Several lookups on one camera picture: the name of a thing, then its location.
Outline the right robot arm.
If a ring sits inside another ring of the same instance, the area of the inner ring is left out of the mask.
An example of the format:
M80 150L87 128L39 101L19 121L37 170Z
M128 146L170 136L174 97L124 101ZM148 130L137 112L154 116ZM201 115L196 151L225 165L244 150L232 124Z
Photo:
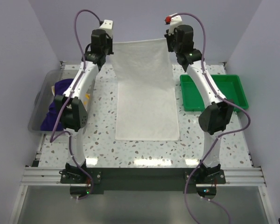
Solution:
M233 112L233 101L228 101L216 86L206 70L202 53L194 48L194 31L190 25L174 25L165 34L168 50L175 52L177 62L191 77L204 104L198 118L204 132L204 149L198 177L209 183L221 169L219 153L220 140L217 136L224 132Z

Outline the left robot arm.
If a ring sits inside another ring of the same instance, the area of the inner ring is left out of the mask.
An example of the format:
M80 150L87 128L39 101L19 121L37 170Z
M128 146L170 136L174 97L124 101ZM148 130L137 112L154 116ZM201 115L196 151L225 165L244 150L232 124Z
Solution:
M91 33L91 43L82 51L80 68L68 89L62 94L56 94L54 103L58 112L57 122L64 128L61 132L69 136L69 157L66 166L76 167L71 172L71 178L77 183L83 183L88 172L82 168L85 164L83 151L83 131L88 121L87 91L94 86L96 76L106 62L106 57L112 55L112 30L98 28Z

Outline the white towel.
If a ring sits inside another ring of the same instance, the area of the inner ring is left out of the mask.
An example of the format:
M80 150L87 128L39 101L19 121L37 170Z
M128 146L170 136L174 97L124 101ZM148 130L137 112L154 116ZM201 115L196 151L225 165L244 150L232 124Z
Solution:
M112 67L118 81L116 140L180 138L173 68L165 39L118 42Z

